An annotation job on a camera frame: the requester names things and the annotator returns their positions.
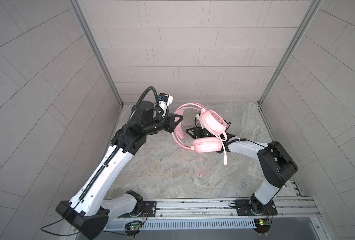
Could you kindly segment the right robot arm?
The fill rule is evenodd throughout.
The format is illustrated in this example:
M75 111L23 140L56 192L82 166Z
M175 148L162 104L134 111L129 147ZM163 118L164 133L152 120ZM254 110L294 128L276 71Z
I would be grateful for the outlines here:
M230 206L242 209L245 213L250 211L251 214L257 216L272 216L274 214L273 198L298 171L296 163L281 143L277 141L256 143L229 133L226 134L227 140L221 142L208 130L201 127L192 127L185 132L193 138L191 150L198 154L237 153L258 160L265 179L252 194L248 203L234 203Z

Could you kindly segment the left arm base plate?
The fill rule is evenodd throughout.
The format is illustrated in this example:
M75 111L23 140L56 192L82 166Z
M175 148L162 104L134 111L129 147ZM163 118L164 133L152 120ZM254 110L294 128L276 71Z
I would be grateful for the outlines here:
M136 204L135 216L142 217L143 215L147 214L148 217L155 217L157 209L157 202L156 201L138 201Z

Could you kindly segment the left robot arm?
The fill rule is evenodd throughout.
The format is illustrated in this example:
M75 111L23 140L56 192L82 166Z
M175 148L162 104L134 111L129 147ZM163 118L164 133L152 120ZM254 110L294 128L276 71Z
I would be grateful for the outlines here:
M148 135L160 131L173 132L182 121L181 115L170 113L172 96L157 96L157 103L142 101L132 107L125 125L111 140L104 158L88 181L69 201L61 201L56 212L88 240L95 239L107 223L122 216L145 217L143 197L127 191L113 200L104 199L124 166L147 141Z

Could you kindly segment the pink headphones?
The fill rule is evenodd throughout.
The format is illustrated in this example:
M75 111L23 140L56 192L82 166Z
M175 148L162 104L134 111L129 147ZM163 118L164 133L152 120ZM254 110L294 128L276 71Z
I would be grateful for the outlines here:
M217 152L225 147L224 142L227 140L226 128L227 123L215 111L206 108L199 103L183 104L175 110L175 115L182 116L184 111L192 109L199 111L200 130L206 130L210 133L209 137L199 137L195 139L192 144L186 145L184 140L186 137L183 133L181 123L175 121L176 127L173 131L173 138L179 145L181 150L195 152L197 154Z

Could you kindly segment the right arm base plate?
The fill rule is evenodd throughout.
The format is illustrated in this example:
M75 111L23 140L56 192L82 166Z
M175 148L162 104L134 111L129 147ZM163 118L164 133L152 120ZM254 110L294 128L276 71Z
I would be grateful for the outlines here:
M250 199L246 200L235 200L234 206L237 211L238 216L268 216L278 215L275 203L273 200L268 202L266 205L261 205L259 201L257 201L257 209L255 210L252 204L250 203Z

